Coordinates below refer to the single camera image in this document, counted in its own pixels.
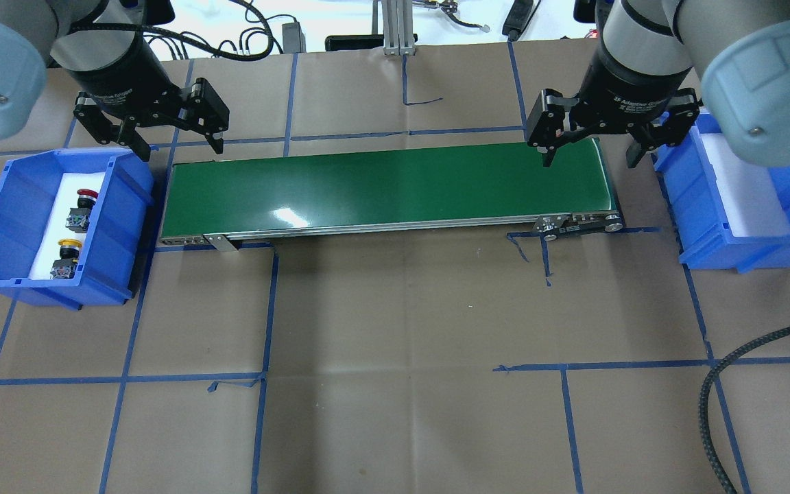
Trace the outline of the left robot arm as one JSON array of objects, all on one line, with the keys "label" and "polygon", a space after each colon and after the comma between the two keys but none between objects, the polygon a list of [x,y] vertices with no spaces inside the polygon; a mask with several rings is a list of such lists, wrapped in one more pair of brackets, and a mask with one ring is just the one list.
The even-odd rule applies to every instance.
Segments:
[{"label": "left robot arm", "polygon": [[147,161],[140,129],[173,126],[221,154],[222,98],[204,78],[175,85],[145,41],[174,18],[169,1],[0,1],[0,140],[26,126],[54,63],[80,85],[74,116],[98,144]]}]

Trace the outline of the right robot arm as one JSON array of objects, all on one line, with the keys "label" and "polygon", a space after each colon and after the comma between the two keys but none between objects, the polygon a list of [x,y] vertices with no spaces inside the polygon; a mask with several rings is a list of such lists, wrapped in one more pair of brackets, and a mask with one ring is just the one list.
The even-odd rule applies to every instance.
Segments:
[{"label": "right robot arm", "polygon": [[543,90],[527,146],[629,134],[628,166],[681,144],[706,109],[743,161],[790,166],[790,1],[614,1],[572,97]]}]

